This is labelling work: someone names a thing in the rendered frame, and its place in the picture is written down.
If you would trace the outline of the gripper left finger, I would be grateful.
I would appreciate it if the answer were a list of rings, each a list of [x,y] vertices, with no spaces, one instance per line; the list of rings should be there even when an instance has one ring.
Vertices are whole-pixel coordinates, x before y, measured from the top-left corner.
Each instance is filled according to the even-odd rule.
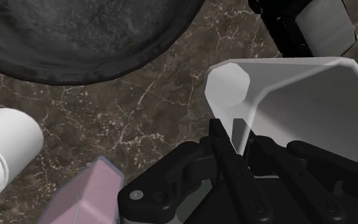
[[[186,141],[144,171],[118,194],[121,224],[167,224],[187,196],[199,189],[202,181],[212,181],[206,204],[187,219],[195,224],[212,218],[217,207],[212,198],[220,196],[220,185],[227,189],[239,224],[272,224],[273,209],[252,175],[243,156],[236,153],[222,123],[209,122],[209,134],[199,142]]]

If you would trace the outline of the dark grey round bowl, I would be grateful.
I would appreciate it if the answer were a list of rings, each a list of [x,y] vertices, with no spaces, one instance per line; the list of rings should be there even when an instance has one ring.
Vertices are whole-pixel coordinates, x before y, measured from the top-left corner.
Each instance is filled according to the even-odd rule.
[[[0,0],[0,73],[89,85],[144,67],[190,26],[205,0]]]

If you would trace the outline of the grey faceted cup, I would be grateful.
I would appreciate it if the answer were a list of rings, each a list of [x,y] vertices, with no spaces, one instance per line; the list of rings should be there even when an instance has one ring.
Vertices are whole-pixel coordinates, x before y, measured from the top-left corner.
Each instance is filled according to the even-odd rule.
[[[300,140],[358,162],[358,64],[345,57],[230,59],[204,94],[237,153],[251,134]]]

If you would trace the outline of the pink faceted container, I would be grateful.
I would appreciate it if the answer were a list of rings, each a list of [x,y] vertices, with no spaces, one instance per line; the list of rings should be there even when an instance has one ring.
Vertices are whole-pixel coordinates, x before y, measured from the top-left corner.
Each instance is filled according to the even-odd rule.
[[[124,175],[97,157],[56,191],[36,224],[116,224]]]

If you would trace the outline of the white cylindrical cup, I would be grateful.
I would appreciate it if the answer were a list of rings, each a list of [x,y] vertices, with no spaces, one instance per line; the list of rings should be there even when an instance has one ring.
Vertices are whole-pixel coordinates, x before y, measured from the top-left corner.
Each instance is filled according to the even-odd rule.
[[[41,151],[41,127],[28,114],[0,108],[0,193]]]

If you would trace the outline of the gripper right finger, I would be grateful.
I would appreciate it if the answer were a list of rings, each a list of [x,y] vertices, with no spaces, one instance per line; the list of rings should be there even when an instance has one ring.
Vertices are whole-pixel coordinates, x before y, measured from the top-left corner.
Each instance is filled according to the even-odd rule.
[[[292,141],[256,136],[246,146],[251,171],[275,173],[312,224],[358,224],[358,162]]]

